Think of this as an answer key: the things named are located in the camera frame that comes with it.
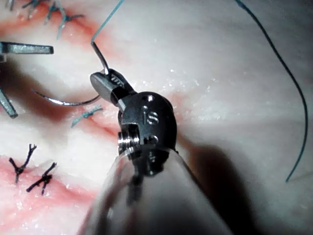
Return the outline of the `right arm needle driver jaw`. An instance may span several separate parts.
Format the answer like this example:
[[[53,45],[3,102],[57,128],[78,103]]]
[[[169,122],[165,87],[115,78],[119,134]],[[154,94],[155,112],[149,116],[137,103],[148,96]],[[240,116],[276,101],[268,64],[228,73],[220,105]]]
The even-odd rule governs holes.
[[[114,69],[109,69],[109,82],[110,92],[114,98],[123,98],[135,94],[135,90],[126,78]]]
[[[95,72],[90,76],[90,82],[96,92],[106,101],[109,101],[114,106],[118,107],[119,98],[114,98],[111,95],[109,88],[109,74]]]

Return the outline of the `right arm needle driver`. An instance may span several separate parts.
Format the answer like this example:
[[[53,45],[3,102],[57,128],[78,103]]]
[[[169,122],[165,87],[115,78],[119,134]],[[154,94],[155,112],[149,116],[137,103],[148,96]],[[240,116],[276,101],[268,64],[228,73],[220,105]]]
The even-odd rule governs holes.
[[[130,94],[117,102],[119,108],[118,152],[133,150],[130,159],[143,157],[147,173],[163,170],[169,154],[175,150],[177,123],[173,106],[165,97],[153,92]]]

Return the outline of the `left arm needle driver jaw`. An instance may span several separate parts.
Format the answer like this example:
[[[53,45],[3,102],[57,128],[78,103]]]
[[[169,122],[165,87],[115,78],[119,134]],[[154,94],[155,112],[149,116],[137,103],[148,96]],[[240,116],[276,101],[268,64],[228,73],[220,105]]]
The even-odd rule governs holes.
[[[18,113],[2,89],[0,89],[0,104],[12,119],[18,117]]]
[[[23,44],[15,42],[0,43],[0,61],[6,62],[8,54],[53,54],[53,46]]]

